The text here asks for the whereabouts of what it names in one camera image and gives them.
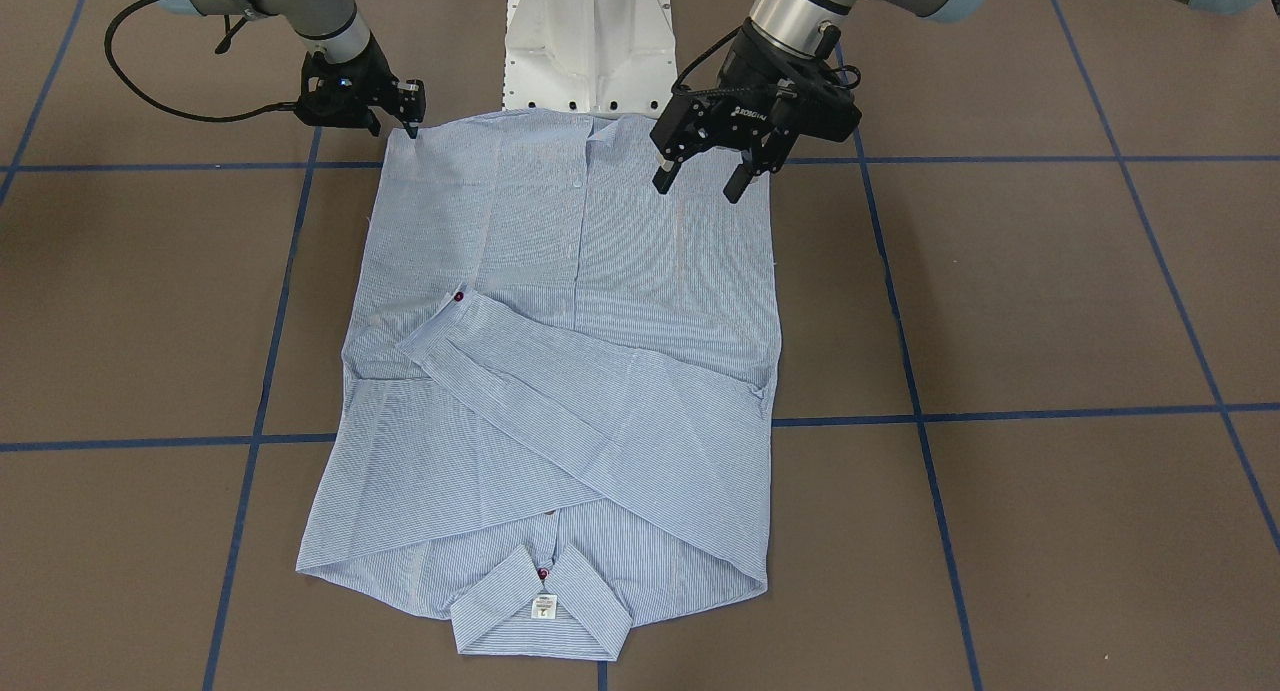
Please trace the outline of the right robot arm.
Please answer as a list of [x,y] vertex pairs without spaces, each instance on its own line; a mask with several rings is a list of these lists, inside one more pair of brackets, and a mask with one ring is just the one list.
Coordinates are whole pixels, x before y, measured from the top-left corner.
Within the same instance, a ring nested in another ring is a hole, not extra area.
[[[123,22],[146,6],[178,15],[223,17],[224,35],[215,52],[228,52],[239,29],[252,20],[282,17],[305,45],[296,100],[273,102],[248,113],[205,116],[165,106],[140,90],[114,56],[114,36]],[[381,109],[416,138],[426,113],[422,81],[398,79],[356,0],[138,0],[113,18],[104,35],[109,67],[138,99],[161,113],[202,123],[236,123],[266,113],[292,113],[319,129],[364,129],[379,136]]]

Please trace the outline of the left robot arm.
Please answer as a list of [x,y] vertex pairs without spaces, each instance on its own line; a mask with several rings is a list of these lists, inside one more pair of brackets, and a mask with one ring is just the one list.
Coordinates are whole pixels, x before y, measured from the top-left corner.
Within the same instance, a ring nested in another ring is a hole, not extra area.
[[881,212],[1277,212],[1268,0],[855,0]]

